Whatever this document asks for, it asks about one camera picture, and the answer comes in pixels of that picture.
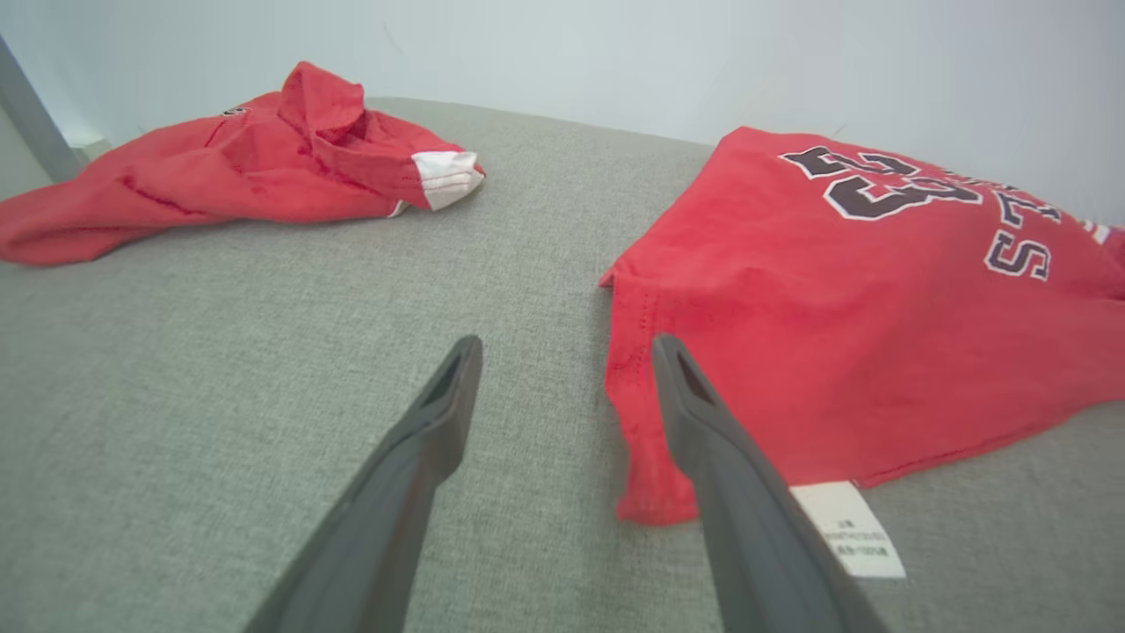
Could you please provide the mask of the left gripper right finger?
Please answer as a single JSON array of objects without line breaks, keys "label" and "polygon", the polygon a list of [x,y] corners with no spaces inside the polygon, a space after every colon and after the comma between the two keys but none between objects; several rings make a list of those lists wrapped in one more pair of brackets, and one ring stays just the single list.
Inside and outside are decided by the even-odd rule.
[{"label": "left gripper right finger", "polygon": [[683,341],[652,341],[664,437],[691,481],[727,632],[886,625]]}]

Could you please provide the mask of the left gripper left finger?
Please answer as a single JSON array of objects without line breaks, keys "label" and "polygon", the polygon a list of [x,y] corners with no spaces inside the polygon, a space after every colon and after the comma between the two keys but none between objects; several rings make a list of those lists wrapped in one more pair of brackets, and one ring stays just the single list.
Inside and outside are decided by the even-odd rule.
[{"label": "left gripper left finger", "polygon": [[250,620],[249,632],[400,632],[440,485],[462,464],[483,342],[454,342]]}]

